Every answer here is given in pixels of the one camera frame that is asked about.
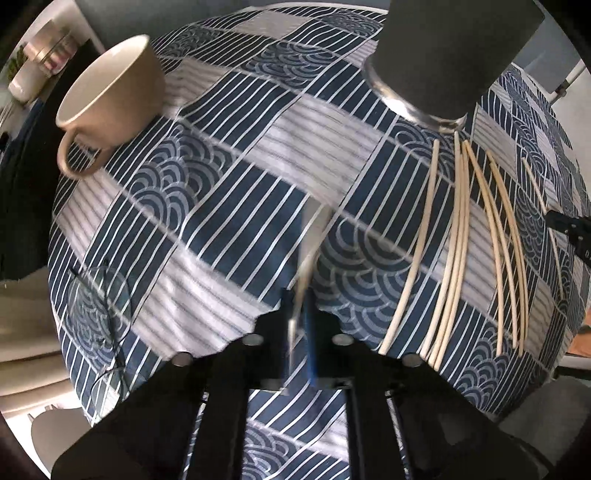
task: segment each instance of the blue and white tablecloth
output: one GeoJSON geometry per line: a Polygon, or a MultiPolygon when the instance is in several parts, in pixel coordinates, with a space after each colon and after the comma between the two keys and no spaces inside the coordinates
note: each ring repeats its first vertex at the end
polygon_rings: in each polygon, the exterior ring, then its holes
{"type": "MultiPolygon", "coordinates": [[[[90,387],[110,357],[82,330],[65,327],[69,267],[96,267],[106,258],[128,279],[135,324],[122,348],[128,370],[148,378],[174,352],[221,350],[278,304],[280,289],[296,274],[302,207],[312,197],[335,212],[313,280],[320,306],[377,347],[410,267],[431,146],[439,138],[437,208],[389,354],[419,349],[448,248],[453,139],[396,116],[364,82],[360,67],[385,18],[375,9],[282,4],[200,21],[153,41],[167,74],[163,114],[93,177],[62,178],[56,192],[51,301],[90,417],[90,387]]],[[[505,292],[506,337],[495,357],[491,237],[471,171],[466,278],[441,373],[480,409],[503,414],[546,380],[591,301],[589,270],[558,234],[566,297],[560,300],[548,232],[521,158],[531,163],[550,208],[589,215],[590,203],[569,139],[517,68],[509,67],[475,105],[462,135],[472,141],[507,236],[486,149],[514,204],[530,329],[519,357],[511,348],[505,292]]],[[[73,147],[70,159],[83,167],[90,155],[73,147]]],[[[248,478],[348,477],[343,395],[308,385],[302,347],[300,340],[289,396],[251,394],[248,478]]]]}

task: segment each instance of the jar lid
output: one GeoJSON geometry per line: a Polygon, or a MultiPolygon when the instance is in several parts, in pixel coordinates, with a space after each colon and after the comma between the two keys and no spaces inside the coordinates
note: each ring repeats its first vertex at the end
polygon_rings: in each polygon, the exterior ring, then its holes
{"type": "Polygon", "coordinates": [[[43,25],[40,30],[25,45],[23,52],[31,61],[43,61],[51,50],[64,38],[66,34],[59,29],[52,20],[43,25]]]}

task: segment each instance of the jar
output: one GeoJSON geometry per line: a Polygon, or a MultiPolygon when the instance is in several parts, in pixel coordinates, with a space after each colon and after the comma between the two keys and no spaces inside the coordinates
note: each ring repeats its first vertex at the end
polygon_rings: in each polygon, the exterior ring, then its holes
{"type": "Polygon", "coordinates": [[[29,60],[51,76],[62,71],[77,49],[74,37],[49,20],[27,43],[24,52],[29,60]]]}

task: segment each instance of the tablecloth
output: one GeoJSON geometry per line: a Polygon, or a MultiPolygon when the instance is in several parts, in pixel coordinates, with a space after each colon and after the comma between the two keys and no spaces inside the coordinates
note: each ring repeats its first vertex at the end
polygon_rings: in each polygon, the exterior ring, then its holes
{"type": "MultiPolygon", "coordinates": [[[[93,177],[61,178],[55,197],[51,301],[89,417],[90,386],[110,355],[83,329],[66,328],[70,267],[108,259],[127,278],[135,323],[122,351],[135,378],[148,378],[176,351],[219,351],[278,304],[296,274],[302,207],[316,201],[335,212],[314,272],[319,305],[376,348],[410,267],[438,138],[436,208],[389,355],[419,350],[449,242],[453,138],[400,118],[365,83],[361,65],[385,19],[386,12],[369,8],[278,4],[153,40],[167,79],[162,115],[93,177]]],[[[548,230],[521,159],[530,162],[550,208],[589,215],[590,203],[566,133],[516,67],[469,112],[462,137],[472,142],[509,238],[485,150],[499,163],[524,247],[530,325],[523,356],[511,348],[510,321],[495,356],[491,237],[471,170],[466,277],[441,374],[479,409],[503,414],[547,379],[591,301],[588,268],[557,234],[560,298],[548,230]]],[[[91,157],[70,151],[79,167],[91,157]]],[[[506,282],[504,289],[510,319],[506,282]]],[[[290,395],[251,393],[248,478],[348,477],[343,395],[308,384],[303,343],[290,395]]]]}

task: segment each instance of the screw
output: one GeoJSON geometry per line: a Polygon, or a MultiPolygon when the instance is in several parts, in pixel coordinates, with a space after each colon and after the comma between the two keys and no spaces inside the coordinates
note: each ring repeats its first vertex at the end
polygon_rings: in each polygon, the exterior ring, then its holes
{"type": "Polygon", "coordinates": [[[188,367],[193,363],[193,355],[189,352],[175,353],[172,357],[171,362],[175,367],[188,367]]]}
{"type": "Polygon", "coordinates": [[[423,359],[417,353],[407,353],[402,356],[402,364],[407,368],[420,367],[423,364],[423,359]]]}
{"type": "Polygon", "coordinates": [[[246,346],[259,346],[265,341],[262,335],[258,333],[249,333],[242,339],[242,343],[246,346]]]}
{"type": "Polygon", "coordinates": [[[333,343],[338,346],[348,346],[353,343],[353,337],[351,335],[347,335],[346,333],[337,333],[332,338],[333,343]]]}

